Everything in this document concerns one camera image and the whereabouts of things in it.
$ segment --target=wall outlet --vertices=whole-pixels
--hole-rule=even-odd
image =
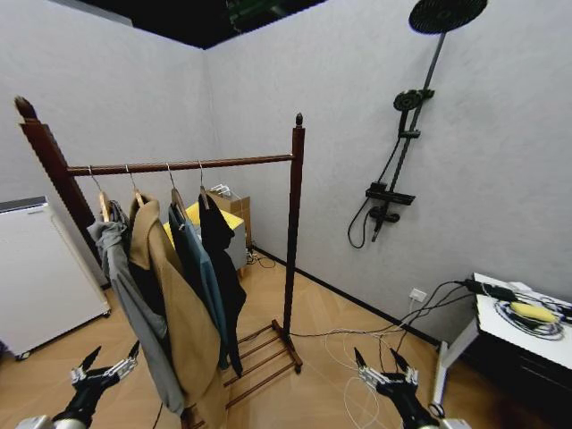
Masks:
[[[427,294],[419,289],[413,289],[411,293],[409,293],[409,297],[414,299],[415,301],[423,302],[425,301],[425,297]]]

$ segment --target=wooden hanger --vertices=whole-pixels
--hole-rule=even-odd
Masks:
[[[175,186],[175,182],[172,179],[171,167],[169,167],[169,163],[167,164],[167,170],[169,171],[169,176],[171,177],[172,189],[171,189],[171,202],[172,205],[177,209],[181,219],[188,221],[189,216],[187,215],[187,210],[185,210],[185,205],[182,202],[181,194],[179,190]]]
[[[99,198],[99,206],[101,207],[101,215],[104,218],[104,222],[109,222],[110,219],[109,198],[107,197],[107,194],[105,194],[105,192],[101,189],[101,186],[99,186],[99,182],[97,181],[96,176],[94,176],[93,173],[91,172],[91,165],[89,166],[89,174],[91,175],[91,178],[96,183],[97,188],[99,189],[98,198]]]
[[[198,166],[200,167],[200,196],[203,198],[203,203],[205,203],[206,210],[210,210],[211,207],[208,206],[208,198],[206,197],[205,187],[203,186],[203,165],[199,160]]]
[[[144,206],[145,203],[143,203],[143,197],[141,196],[139,189],[137,189],[137,186],[135,185],[135,181],[133,180],[133,174],[129,171],[129,167],[127,166],[127,164],[125,165],[125,171],[128,172],[129,176],[131,177],[131,183],[133,183],[133,193],[135,194],[135,199],[137,200],[139,208],[141,208]]]

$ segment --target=clothes rack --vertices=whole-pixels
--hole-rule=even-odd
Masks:
[[[283,311],[283,326],[280,326],[276,320],[273,320],[269,325],[253,332],[239,343],[257,337],[264,331],[273,329],[276,336],[263,344],[254,347],[252,350],[246,351],[242,354],[243,357],[249,356],[267,345],[280,340],[283,349],[274,353],[270,357],[254,364],[252,367],[245,369],[243,376],[249,374],[259,367],[270,362],[272,359],[288,352],[290,362],[283,366],[273,374],[266,377],[263,381],[251,387],[250,389],[242,392],[237,398],[232,399],[227,408],[236,404],[240,400],[246,398],[253,391],[258,390],[268,382],[280,374],[294,368],[296,373],[299,374],[302,368],[302,360],[296,352],[292,340],[290,338],[290,320],[292,314],[292,296],[294,291],[294,271],[296,264],[296,251],[298,246],[298,226],[299,226],[299,209],[300,209],[300,194],[302,188],[302,166],[304,163],[304,137],[306,130],[302,127],[302,114],[296,116],[296,126],[292,129],[292,147],[291,153],[286,155],[276,156],[256,156],[248,158],[230,158],[230,159],[215,159],[207,161],[186,161],[175,162],[167,164],[121,164],[121,165],[90,165],[90,166],[69,166],[63,156],[61,149],[58,147],[54,135],[50,131],[47,124],[42,123],[36,114],[33,105],[24,97],[16,97],[14,100],[18,112],[23,118],[21,128],[28,142],[31,144],[32,149],[36,153],[39,162],[42,163],[47,176],[54,184],[58,195],[62,199],[64,205],[68,209],[71,218],[80,230],[83,239],[88,243],[91,252],[94,254],[98,262],[99,254],[97,253],[95,244],[88,234],[88,226],[94,221],[95,217],[91,212],[88,202],[81,192],[80,186],[75,180],[76,176],[93,175],[111,175],[111,174],[128,174],[137,172],[166,172],[167,169],[171,170],[195,170],[198,168],[218,168],[239,165],[252,165],[252,164],[268,164],[268,163],[281,163],[290,162],[290,211],[288,216],[288,247],[286,256],[286,281],[284,286],[284,311]],[[228,386],[239,380],[234,377],[227,381],[224,386]],[[192,427],[197,428],[204,424],[198,422]],[[181,417],[181,427],[189,427],[189,415]]]

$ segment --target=wooden floor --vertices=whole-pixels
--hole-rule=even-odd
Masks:
[[[284,268],[281,265],[270,269],[260,265],[247,268],[242,285],[248,299],[240,315],[239,338],[268,324],[273,318],[282,321],[283,284]],[[10,355],[4,355],[0,361],[0,427],[12,429],[26,416],[52,416],[61,411],[73,393],[68,376],[70,369],[96,346],[101,344],[103,349],[95,366],[108,366],[125,357],[135,336],[113,293],[108,293],[108,298],[114,310],[110,318],[99,318],[52,341],[35,350],[23,362],[15,362]],[[327,332],[338,327],[367,330],[386,324],[380,317],[297,275],[292,312],[293,332]],[[241,344],[241,349],[254,347],[270,338],[270,335],[272,332],[261,334]],[[386,340],[395,345],[398,338],[394,334],[387,336]],[[357,346],[366,362],[379,367],[376,339],[361,335],[329,337],[328,346],[332,354],[351,366],[351,361],[344,354],[344,340],[348,353]],[[290,370],[231,408],[227,423],[229,429],[354,427],[344,406],[344,389],[356,372],[332,359],[324,347],[324,337],[293,337],[293,341],[304,360],[302,373],[296,375]],[[279,346],[278,343],[273,344],[245,358],[244,367],[254,365]],[[426,405],[437,355],[431,345],[413,335],[408,335],[401,352],[409,364],[419,369],[417,396]],[[101,399],[92,425],[94,429],[152,428],[160,401],[145,359],[142,354],[139,356],[139,366],[135,371]],[[389,368],[393,365],[390,356],[389,350],[384,348],[383,358]],[[245,391],[286,362],[287,356],[278,357],[267,367],[244,377],[231,387],[231,397]],[[231,370],[225,374],[225,378],[230,377]],[[359,427],[375,414],[377,418],[368,427],[400,427],[399,416],[392,404],[378,397],[379,412],[376,413],[374,398],[360,381],[350,382],[347,403]],[[444,407],[448,416],[462,417],[474,429],[548,427],[462,362],[456,363],[450,370]],[[157,428],[178,427],[178,417],[164,408]]]

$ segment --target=handheld shower head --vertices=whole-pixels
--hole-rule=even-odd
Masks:
[[[419,137],[420,133],[417,130],[405,131],[405,124],[408,119],[408,114],[410,110],[417,109],[421,103],[423,103],[423,93],[416,89],[410,89],[409,91],[401,92],[393,100],[393,107],[401,112],[400,119],[400,138],[410,137],[416,139]]]
[[[409,15],[409,25],[424,34],[446,33],[479,16],[487,0],[421,0]]]
[[[393,101],[393,107],[400,112],[408,112],[413,110],[421,104],[423,97],[421,91],[411,89],[409,91],[401,92]]]

